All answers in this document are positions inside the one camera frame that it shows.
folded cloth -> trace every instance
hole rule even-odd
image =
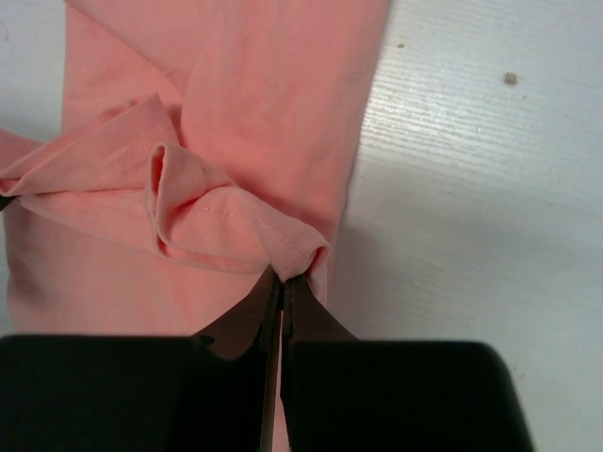
[[[386,0],[71,0],[63,134],[0,133],[18,331],[190,334],[327,297]]]

fabric fold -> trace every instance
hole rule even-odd
[[[20,141],[2,137],[6,146]],[[252,274],[273,265],[286,280],[325,264],[329,245],[318,231],[174,143],[158,97],[131,102],[3,162],[0,192],[82,233],[181,265]]]

white surface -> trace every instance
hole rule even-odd
[[[62,3],[0,5],[0,125],[47,139]],[[598,0],[394,4],[329,305],[494,345],[541,451],[603,451],[601,24]]]

dark spot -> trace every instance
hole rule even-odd
[[[206,346],[209,347],[211,346],[214,342],[216,342],[216,339],[214,339],[211,336],[208,336],[206,334],[201,334],[199,337],[199,340],[201,341],[201,343]]]
[[[519,82],[519,77],[516,73],[505,73],[505,75],[502,77],[502,81],[505,82],[505,85],[514,87]]]

wrinkled fabric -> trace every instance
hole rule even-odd
[[[190,334],[327,297],[386,0],[72,0],[62,135],[0,133],[18,331]]]

